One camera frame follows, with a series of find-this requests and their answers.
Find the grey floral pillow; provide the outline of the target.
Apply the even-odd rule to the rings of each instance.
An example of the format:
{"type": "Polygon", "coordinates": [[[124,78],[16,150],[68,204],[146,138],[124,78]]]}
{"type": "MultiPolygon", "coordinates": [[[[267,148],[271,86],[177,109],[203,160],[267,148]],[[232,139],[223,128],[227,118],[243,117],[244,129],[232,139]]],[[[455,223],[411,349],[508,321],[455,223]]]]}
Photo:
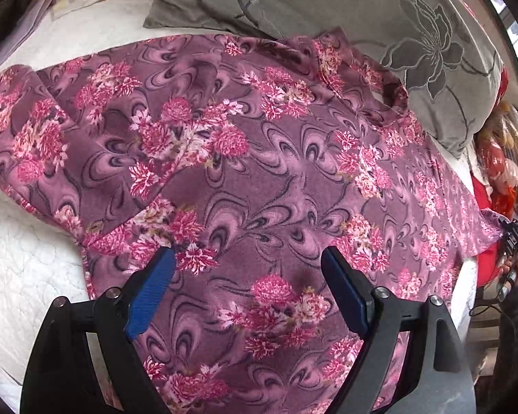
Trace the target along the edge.
{"type": "Polygon", "coordinates": [[[341,28],[401,80],[422,126],[455,156],[483,127],[501,84],[500,54],[461,0],[153,0],[144,25],[271,39],[341,28]]]}

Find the doll in plastic bag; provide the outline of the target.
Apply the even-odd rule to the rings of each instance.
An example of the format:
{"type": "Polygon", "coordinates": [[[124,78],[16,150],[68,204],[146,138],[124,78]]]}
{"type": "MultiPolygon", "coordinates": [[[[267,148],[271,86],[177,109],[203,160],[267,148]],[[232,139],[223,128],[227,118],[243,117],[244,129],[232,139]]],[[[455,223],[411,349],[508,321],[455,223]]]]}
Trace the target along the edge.
{"type": "Polygon", "coordinates": [[[474,137],[491,208],[518,220],[518,111],[501,101],[474,137]]]}

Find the purple floral garment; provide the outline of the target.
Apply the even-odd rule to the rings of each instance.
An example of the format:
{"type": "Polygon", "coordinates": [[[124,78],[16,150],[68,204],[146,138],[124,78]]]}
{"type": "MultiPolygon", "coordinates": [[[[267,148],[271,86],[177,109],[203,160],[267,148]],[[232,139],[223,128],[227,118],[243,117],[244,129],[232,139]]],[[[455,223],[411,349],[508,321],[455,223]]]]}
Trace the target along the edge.
{"type": "Polygon", "coordinates": [[[162,248],[134,348],[175,413],[323,413],[361,341],[334,246],[399,297],[449,300],[501,236],[389,70],[340,30],[173,36],[0,74],[0,188],[64,229],[97,297],[162,248]]]}

